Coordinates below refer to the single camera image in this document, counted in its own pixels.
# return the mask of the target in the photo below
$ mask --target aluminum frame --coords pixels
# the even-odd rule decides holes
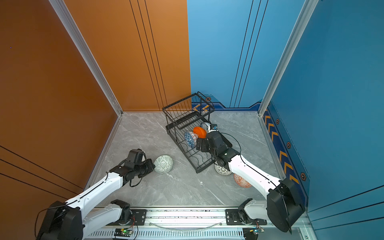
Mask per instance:
[[[281,55],[280,61],[277,64],[276,70],[260,104],[258,111],[259,116],[264,114],[269,102],[271,101],[272,96],[275,93],[277,86],[279,85],[281,77],[283,76],[288,63],[291,60],[293,52],[295,51],[297,44],[299,43],[300,38],[303,35],[305,28],[307,27],[307,24],[313,14],[314,9],[316,8],[318,1],[319,0],[306,0],[304,2],[299,17],[296,20],[295,26],[293,27],[288,42],[285,45],[283,54]]]
[[[103,209],[95,207],[93,211]],[[132,207],[132,209],[146,209],[146,222],[140,228],[153,228],[155,225],[164,228],[242,228],[244,225],[227,225],[226,209],[238,207]],[[103,228],[119,228],[118,225],[107,225]],[[270,220],[263,228],[275,228]],[[293,228],[312,228],[306,214],[303,214],[292,226]]]
[[[283,167],[281,166],[279,156],[277,156],[275,147],[273,146],[273,142],[269,136],[268,130],[266,128],[266,125],[264,124],[263,116],[258,117],[260,127],[263,130],[263,134],[266,140],[266,143],[268,145],[269,151],[271,152],[273,162],[275,163],[277,174],[281,180],[284,180],[286,178],[286,175],[284,173]]]
[[[100,156],[99,156],[95,166],[93,167],[91,176],[89,177],[88,182],[85,185],[84,191],[86,189],[88,189],[90,186],[92,186],[93,183],[95,182],[97,173],[99,173],[101,164],[103,163],[104,158],[107,155],[108,149],[109,149],[109,147],[110,147],[110,145],[112,143],[112,140],[113,140],[113,137],[116,134],[116,131],[118,130],[118,127],[120,125],[121,120],[122,120],[122,116],[118,116],[118,118],[116,119],[115,124],[113,125],[112,131],[109,134],[108,139],[107,139],[107,141],[106,141],[106,143],[105,143],[105,145],[103,147],[103,150],[101,151],[101,154],[100,154]]]
[[[77,27],[74,19],[72,18],[71,13],[69,12],[67,6],[63,0],[49,0],[56,14],[58,15],[60,21],[67,30],[69,36],[71,37],[73,43],[76,45],[84,61],[91,70],[93,76],[95,77],[97,83],[100,85],[103,93],[107,97],[109,103],[111,104],[113,110],[118,116],[123,113],[123,110],[113,93],[111,87],[109,86],[103,72],[101,71],[96,59],[94,58],[91,50],[89,49],[83,35],[81,34],[79,28]]]

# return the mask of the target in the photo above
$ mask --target blue wall border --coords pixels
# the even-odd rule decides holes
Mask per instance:
[[[215,98],[213,95],[205,94],[205,96],[211,98],[211,102],[214,104],[215,111],[258,111],[261,100],[257,103],[254,103],[248,108],[227,108],[225,107],[217,98]]]
[[[269,137],[273,142],[281,167],[288,179],[291,179],[299,189],[301,200],[308,206],[308,192],[310,186],[310,178],[299,159],[296,149],[288,136],[288,133],[282,123],[272,101],[267,107],[263,115],[263,122],[267,128]],[[290,142],[291,147],[288,149],[286,144]],[[306,180],[303,181],[300,177],[301,173],[305,173]]]

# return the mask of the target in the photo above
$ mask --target orange wall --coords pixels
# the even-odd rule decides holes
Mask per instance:
[[[124,111],[190,95],[186,0],[65,3]]]
[[[1,1],[0,25],[0,145],[73,183],[0,147],[1,238],[32,240],[38,211],[82,192],[117,116],[48,0]]]

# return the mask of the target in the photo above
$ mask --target metal bracket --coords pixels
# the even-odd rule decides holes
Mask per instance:
[[[144,226],[145,219],[147,216],[147,210],[146,209],[131,209],[133,216],[135,217],[135,225],[137,226]],[[121,227],[129,227],[133,224],[133,220],[130,220],[126,225],[122,225]],[[117,226],[119,225],[116,222],[112,222],[108,224],[107,226]]]
[[[226,218],[227,218],[227,225],[245,225],[240,221],[240,216],[238,213],[238,209],[226,209]],[[267,221],[264,219],[255,219],[251,224],[249,225],[267,225]]]

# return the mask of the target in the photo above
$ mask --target orange bowl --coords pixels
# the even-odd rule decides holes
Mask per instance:
[[[197,134],[198,137],[200,138],[205,138],[207,136],[207,131],[204,130],[202,127],[195,127],[193,129],[193,132]]]

